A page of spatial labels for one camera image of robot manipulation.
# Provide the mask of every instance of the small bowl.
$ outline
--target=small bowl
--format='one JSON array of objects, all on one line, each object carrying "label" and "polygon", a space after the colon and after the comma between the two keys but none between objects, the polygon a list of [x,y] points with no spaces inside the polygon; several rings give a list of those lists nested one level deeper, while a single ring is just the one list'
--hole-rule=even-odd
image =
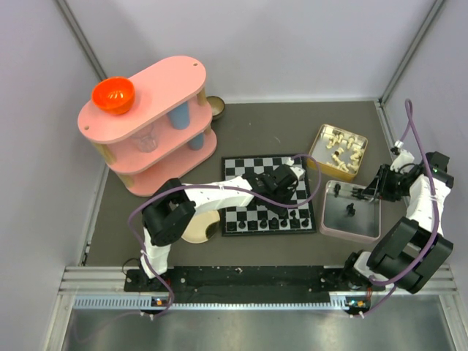
[{"label": "small bowl", "polygon": [[135,87],[127,78],[111,77],[94,87],[91,100],[104,112],[121,115],[135,102]]},{"label": "small bowl", "polygon": [[211,113],[213,114],[213,121],[220,119],[226,110],[226,104],[220,97],[207,97],[208,103],[211,106]]}]

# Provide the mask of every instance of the pink shelf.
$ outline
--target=pink shelf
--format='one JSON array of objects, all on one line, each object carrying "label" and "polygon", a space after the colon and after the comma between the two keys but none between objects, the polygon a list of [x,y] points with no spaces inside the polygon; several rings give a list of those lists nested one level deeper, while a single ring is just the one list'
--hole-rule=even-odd
[{"label": "pink shelf", "polygon": [[190,125],[182,130],[174,129],[167,116],[154,122],[159,145],[153,152],[139,151],[131,137],[119,143],[109,144],[109,149],[116,157],[116,162],[109,165],[109,168],[121,174],[139,173],[158,162],[162,157],[166,157],[195,135],[200,134],[211,123],[210,104],[200,106],[196,98],[189,100],[189,114]]},{"label": "pink shelf", "polygon": [[151,196],[168,179],[181,177],[205,161],[215,148],[216,135],[214,132],[205,133],[205,143],[200,150],[193,151],[187,144],[181,146],[153,167],[134,175],[135,184],[129,191],[138,196]]},{"label": "pink shelf", "polygon": [[165,58],[132,76],[135,103],[129,112],[114,116],[88,101],[78,115],[78,128],[90,141],[122,141],[182,102],[199,93],[206,80],[205,67],[188,56]]}]

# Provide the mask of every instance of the white wall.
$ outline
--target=white wall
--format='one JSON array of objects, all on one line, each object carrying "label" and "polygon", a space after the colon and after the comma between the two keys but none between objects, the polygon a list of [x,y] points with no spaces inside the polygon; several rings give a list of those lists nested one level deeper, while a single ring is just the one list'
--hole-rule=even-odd
[{"label": "white wall", "polygon": [[380,97],[433,1],[68,2],[108,75],[186,54],[239,102]]},{"label": "white wall", "polygon": [[0,11],[0,350],[39,350],[102,162],[78,133],[97,79],[50,0]]},{"label": "white wall", "polygon": [[[467,13],[465,0],[447,1],[398,85],[387,111],[398,138],[407,123],[404,100],[411,98],[416,127],[426,152],[439,151],[450,157],[448,171],[455,177],[455,185],[445,201],[442,229],[455,244],[450,262],[468,306]],[[418,154],[411,135],[405,147]]]}]

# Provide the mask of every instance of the blue cup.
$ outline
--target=blue cup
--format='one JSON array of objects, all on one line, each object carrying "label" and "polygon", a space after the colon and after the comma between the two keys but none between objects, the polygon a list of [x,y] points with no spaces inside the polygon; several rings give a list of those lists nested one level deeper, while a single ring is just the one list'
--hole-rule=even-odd
[{"label": "blue cup", "polygon": [[189,147],[192,150],[200,150],[203,147],[203,142],[205,141],[205,137],[203,136],[203,133],[200,133],[196,137],[194,137],[192,140],[189,141]]},{"label": "blue cup", "polygon": [[190,124],[189,103],[184,102],[182,105],[169,111],[167,115],[175,129],[186,129]]}]

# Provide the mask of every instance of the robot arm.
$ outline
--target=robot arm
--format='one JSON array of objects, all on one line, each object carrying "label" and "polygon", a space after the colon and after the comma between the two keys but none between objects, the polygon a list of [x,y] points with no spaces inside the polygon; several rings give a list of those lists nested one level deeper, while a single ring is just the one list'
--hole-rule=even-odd
[{"label": "robot arm", "polygon": [[[221,208],[248,206],[252,201],[279,215],[284,214],[286,208],[272,205],[246,192],[224,188],[249,190],[278,203],[287,203],[305,173],[302,168],[294,167],[293,164],[293,160],[289,159],[271,172],[244,174],[229,181],[204,184],[217,186],[218,189],[201,189],[202,185],[200,189],[174,192],[144,208],[142,212],[146,254],[153,269],[158,274],[167,270],[170,245],[184,234],[193,216]],[[181,185],[178,179],[170,179],[157,194]],[[140,261],[146,276],[153,279],[155,275],[143,256]]]},{"label": "robot arm", "polygon": [[[393,153],[399,155],[393,164],[382,165],[371,184],[364,190],[356,189],[354,194],[360,199],[378,197],[388,201],[397,201],[403,196],[409,196],[407,215],[395,224],[374,250],[352,254],[348,259],[347,277],[369,286],[369,276],[372,274],[377,273],[385,277],[377,277],[378,280],[386,280],[407,268],[415,259],[415,255],[428,243],[434,226],[433,197],[423,163],[414,165],[411,170],[402,173],[402,166],[412,162],[414,157],[400,147],[401,145],[396,145],[392,149]],[[439,152],[427,153],[426,157],[434,179],[437,207],[441,217],[444,200],[453,187],[453,177],[447,174],[449,158]],[[436,240],[430,250],[408,274],[396,282],[398,287],[410,293],[418,292],[452,252],[453,244],[443,237],[440,223],[441,221]],[[416,254],[408,253],[407,247],[412,248]]]}]

